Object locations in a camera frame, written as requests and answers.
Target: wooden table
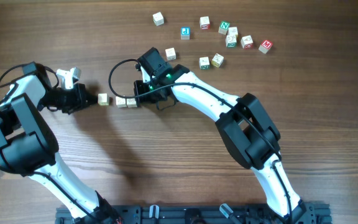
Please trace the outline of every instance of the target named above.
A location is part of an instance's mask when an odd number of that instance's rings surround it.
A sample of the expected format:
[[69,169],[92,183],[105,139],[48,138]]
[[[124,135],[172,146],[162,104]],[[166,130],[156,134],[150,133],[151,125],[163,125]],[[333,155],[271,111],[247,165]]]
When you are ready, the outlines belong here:
[[[165,57],[174,47],[173,65],[227,93],[256,95],[281,132],[296,192],[330,203],[334,223],[358,223],[358,1],[6,2],[0,0],[0,75],[31,61],[54,70],[79,67],[81,83],[112,96],[107,80],[115,64],[151,47]],[[152,14],[159,11],[165,23],[156,27]],[[211,30],[200,30],[201,16],[209,16]],[[222,20],[240,37],[251,35],[255,48],[227,49],[218,34]],[[190,40],[180,40],[182,26],[191,28]],[[264,39],[274,43],[266,55],[257,49]],[[222,67],[200,70],[198,59],[215,53],[224,56]],[[138,79],[128,63],[112,85],[131,95]],[[6,93],[0,89],[0,99]],[[41,114],[65,162],[110,204],[265,202],[214,123],[188,105]],[[0,223],[53,223],[61,204],[40,184],[0,172]]]

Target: cube with red letter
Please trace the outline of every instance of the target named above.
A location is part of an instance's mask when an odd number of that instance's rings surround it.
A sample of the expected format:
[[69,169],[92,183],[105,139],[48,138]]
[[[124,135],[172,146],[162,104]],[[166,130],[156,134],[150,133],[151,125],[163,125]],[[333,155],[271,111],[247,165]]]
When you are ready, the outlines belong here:
[[243,49],[251,49],[254,44],[250,35],[241,38],[241,46]]
[[201,29],[209,29],[211,24],[209,23],[209,16],[200,17],[200,27]]
[[269,40],[264,40],[260,45],[259,50],[263,54],[266,54],[272,48],[272,46],[273,46],[273,42],[270,42]]

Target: black mounting rail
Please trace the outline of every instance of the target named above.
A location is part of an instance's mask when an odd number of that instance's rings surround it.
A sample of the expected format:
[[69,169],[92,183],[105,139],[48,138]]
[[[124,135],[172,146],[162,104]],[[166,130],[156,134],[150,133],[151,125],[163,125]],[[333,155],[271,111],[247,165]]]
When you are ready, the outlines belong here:
[[[306,202],[305,206],[307,208],[306,212],[295,222],[296,224],[332,224],[333,220],[328,204]],[[150,218],[150,207],[138,205],[112,207],[120,214],[122,224],[234,223],[219,211],[219,206],[162,206],[159,207],[157,213],[153,213],[153,217],[158,218]],[[284,224],[279,219],[274,218],[275,214],[267,204],[250,204],[231,208],[234,216],[243,224]],[[67,208],[58,208],[55,224],[72,223],[70,211]]]

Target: tabletop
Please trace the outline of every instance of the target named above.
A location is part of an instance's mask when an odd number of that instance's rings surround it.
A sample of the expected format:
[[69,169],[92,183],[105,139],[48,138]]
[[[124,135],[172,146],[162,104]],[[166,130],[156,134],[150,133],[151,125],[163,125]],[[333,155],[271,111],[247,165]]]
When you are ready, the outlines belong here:
[[[156,26],[152,15],[165,23]],[[209,16],[211,28],[199,19]],[[251,35],[254,48],[226,48],[221,21]],[[190,40],[180,28],[190,27]],[[273,42],[263,54],[263,40]],[[31,61],[78,67],[80,83],[108,93],[118,62],[151,47],[226,93],[252,93],[281,132],[283,166],[304,201],[329,203],[334,223],[358,223],[358,1],[56,1],[0,0],[0,76]],[[224,56],[200,70],[200,57]],[[6,81],[17,77],[15,71]],[[133,63],[114,89],[133,94]],[[7,88],[0,89],[0,99]],[[178,103],[94,105],[71,115],[41,111],[74,173],[112,205],[264,203],[251,170],[229,155],[215,124]],[[0,223],[53,223],[62,203],[40,184],[0,172]]]

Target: wooden block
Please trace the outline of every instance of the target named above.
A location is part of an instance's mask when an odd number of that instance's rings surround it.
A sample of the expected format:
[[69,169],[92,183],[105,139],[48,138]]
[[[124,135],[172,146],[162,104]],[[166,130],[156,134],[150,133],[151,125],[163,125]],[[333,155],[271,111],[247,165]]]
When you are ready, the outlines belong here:
[[237,30],[236,27],[229,27],[227,34],[228,35],[235,35],[236,38],[237,38],[239,36],[239,31]]
[[209,29],[211,27],[209,16],[200,17],[200,27],[201,29]]
[[162,16],[161,12],[153,15],[153,21],[156,26],[164,24],[164,17]]
[[209,58],[208,57],[202,57],[199,60],[199,65],[201,70],[209,69]]
[[251,49],[254,45],[252,37],[250,35],[241,38],[241,46],[243,49]]
[[212,65],[214,65],[215,67],[220,67],[223,63],[223,56],[222,55],[219,55],[219,54],[216,54],[214,56],[214,58],[212,58]]
[[127,99],[127,106],[129,108],[137,107],[136,99]]
[[116,96],[116,105],[118,108],[127,107],[127,101],[124,98]]
[[98,94],[98,103],[101,106],[108,106],[110,104],[110,97],[107,95],[107,93]]
[[180,29],[180,39],[190,40],[190,27],[182,27]]
[[226,36],[226,47],[235,47],[237,45],[237,39],[235,35]]
[[227,30],[229,29],[229,27],[230,27],[230,23],[229,23],[229,22],[222,21],[222,22],[221,22],[221,25],[219,26],[218,33],[223,34],[223,35],[226,35],[226,34],[227,34]]
[[167,60],[175,60],[177,58],[177,54],[173,47],[171,49],[165,49],[165,54],[167,55]]
[[264,40],[260,45],[259,50],[263,54],[266,54],[270,50],[270,48],[272,48],[272,46],[273,46],[273,42],[270,42],[269,40]]

